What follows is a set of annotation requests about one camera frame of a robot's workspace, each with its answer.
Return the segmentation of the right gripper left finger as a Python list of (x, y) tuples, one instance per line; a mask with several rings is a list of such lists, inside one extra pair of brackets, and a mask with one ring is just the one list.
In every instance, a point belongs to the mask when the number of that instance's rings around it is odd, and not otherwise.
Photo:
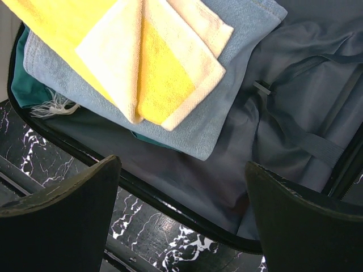
[(2, 271), (99, 271), (121, 172), (111, 155), (1, 206)]

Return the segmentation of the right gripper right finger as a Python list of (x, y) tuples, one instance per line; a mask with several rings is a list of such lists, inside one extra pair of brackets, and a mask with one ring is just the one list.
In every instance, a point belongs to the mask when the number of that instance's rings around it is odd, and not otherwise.
[(269, 271), (362, 271), (362, 207), (248, 162), (248, 196)]

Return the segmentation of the pink and teal kids suitcase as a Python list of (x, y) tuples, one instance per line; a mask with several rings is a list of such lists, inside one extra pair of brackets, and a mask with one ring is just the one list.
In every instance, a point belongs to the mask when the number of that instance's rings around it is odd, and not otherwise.
[(285, 19), (253, 49), (206, 160), (102, 125), (79, 104), (68, 115), (23, 119), (86, 162), (114, 154), (122, 185), (167, 215), (234, 248), (260, 253), (248, 162), (341, 198), (362, 177), (362, 2), (276, 1)]

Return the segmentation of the teal cloth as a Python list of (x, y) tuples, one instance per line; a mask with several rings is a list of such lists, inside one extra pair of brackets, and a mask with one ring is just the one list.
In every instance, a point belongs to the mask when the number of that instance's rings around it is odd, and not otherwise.
[(159, 145), (129, 125), (123, 114), (77, 74), (56, 52), (24, 28), (15, 49), (12, 94), (21, 108), (33, 111), (33, 116), (48, 118), (68, 115), (76, 104), (102, 117), (131, 129), (145, 142)]

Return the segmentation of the yellow towel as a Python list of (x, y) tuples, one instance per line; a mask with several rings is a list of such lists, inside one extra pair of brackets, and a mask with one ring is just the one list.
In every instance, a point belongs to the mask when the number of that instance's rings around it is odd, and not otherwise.
[(174, 130), (216, 87), (233, 34), (201, 1), (6, 1), (126, 119)]

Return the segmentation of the blue cloth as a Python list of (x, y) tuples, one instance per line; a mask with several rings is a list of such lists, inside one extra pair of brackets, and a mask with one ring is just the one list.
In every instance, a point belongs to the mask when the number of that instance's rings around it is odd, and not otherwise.
[(33, 32), (24, 49), (23, 66), (27, 73), (47, 87), (78, 103), (87, 113), (142, 134), (196, 159), (210, 157), (227, 114), (240, 89), (254, 47), (287, 16), (276, 1), (206, 1), (206, 5), (234, 32), (219, 61), (226, 74), (209, 94), (173, 131), (149, 121), (131, 124), (124, 115)]

